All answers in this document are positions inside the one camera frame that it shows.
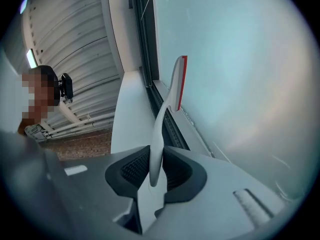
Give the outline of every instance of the window squeegee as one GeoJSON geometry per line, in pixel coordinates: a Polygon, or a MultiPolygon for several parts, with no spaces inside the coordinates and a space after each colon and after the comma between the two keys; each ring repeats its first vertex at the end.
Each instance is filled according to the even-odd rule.
{"type": "Polygon", "coordinates": [[[149,178],[152,187],[155,187],[158,183],[163,158],[164,138],[162,136],[162,124],[165,112],[168,107],[170,107],[172,113],[180,110],[187,71],[187,58],[187,56],[180,56],[175,61],[169,93],[155,119],[149,160],[149,178]]]}

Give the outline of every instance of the white squeegee handle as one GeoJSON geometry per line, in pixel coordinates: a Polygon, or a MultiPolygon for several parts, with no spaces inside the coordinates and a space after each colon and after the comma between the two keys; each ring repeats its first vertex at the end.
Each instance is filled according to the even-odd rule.
{"type": "Polygon", "coordinates": [[[162,136],[162,124],[164,121],[165,112],[170,107],[172,112],[180,109],[182,93],[187,70],[187,56],[180,56],[174,65],[171,77],[171,85],[168,96],[162,103],[159,113],[155,119],[153,134],[150,145],[150,160],[149,160],[149,178],[150,185],[155,187],[158,183],[160,174],[161,162],[164,149],[164,138],[162,136]]]}

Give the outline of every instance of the person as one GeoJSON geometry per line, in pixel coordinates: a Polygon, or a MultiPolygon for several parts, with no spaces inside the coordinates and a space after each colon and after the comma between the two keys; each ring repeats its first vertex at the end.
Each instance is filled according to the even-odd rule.
{"type": "Polygon", "coordinates": [[[22,113],[22,120],[17,132],[25,135],[25,128],[39,124],[41,119],[48,118],[48,112],[60,102],[58,77],[52,67],[39,65],[22,74],[22,86],[28,87],[34,99],[29,100],[28,112],[22,113]]]}

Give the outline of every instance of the brick wall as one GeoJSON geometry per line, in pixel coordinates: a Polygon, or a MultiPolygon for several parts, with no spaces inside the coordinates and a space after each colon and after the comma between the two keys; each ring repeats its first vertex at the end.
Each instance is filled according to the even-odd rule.
{"type": "Polygon", "coordinates": [[[41,142],[40,146],[57,153],[61,161],[110,154],[112,130],[100,130],[74,137],[41,142]]]}

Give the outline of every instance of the white tool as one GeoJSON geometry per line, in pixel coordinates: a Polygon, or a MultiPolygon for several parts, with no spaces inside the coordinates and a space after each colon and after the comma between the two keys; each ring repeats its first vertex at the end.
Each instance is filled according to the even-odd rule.
{"type": "Polygon", "coordinates": [[[170,107],[171,112],[177,112],[181,107],[182,94],[187,71],[187,56],[180,56],[175,62],[171,85],[168,96],[162,103],[159,113],[154,123],[154,129],[150,145],[150,160],[149,160],[149,177],[150,185],[155,187],[158,183],[160,167],[163,157],[164,138],[162,136],[162,124],[166,109],[170,107]]]}

